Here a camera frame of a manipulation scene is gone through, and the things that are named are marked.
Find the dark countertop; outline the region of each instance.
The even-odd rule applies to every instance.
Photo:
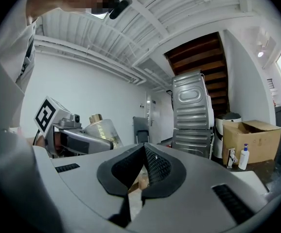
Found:
[[[223,165],[222,159],[212,157],[212,160],[218,164]],[[231,172],[243,172],[237,165],[233,165]],[[270,202],[276,196],[281,194],[281,166],[276,164],[273,160],[247,164],[245,171],[254,171],[257,177],[264,184],[268,193],[263,196]]]

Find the gray chair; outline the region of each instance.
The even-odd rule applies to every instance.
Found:
[[[143,117],[133,117],[134,122],[134,142],[150,143],[148,120]]]

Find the mesh grille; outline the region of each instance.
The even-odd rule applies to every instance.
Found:
[[[149,184],[164,180],[171,172],[171,164],[164,158],[146,148],[145,167],[148,171]]]
[[[215,186],[212,189],[238,224],[247,221],[254,215],[225,184]]]
[[[143,163],[143,151],[138,150],[117,162],[111,169],[112,175],[130,188],[140,172]]]
[[[80,166],[78,164],[74,163],[74,164],[70,164],[70,165],[66,165],[66,166],[58,166],[55,169],[58,173],[61,173],[61,172],[73,170],[73,169],[78,168],[78,167],[80,167]]]

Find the door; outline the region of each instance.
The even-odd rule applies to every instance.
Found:
[[[161,123],[160,123],[161,101],[155,95],[147,96],[147,119],[149,125],[150,143],[161,142]]]

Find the white sleeve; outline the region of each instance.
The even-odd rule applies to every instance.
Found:
[[[0,63],[16,82],[24,62],[34,24],[27,25],[27,0],[18,0],[0,26]]]

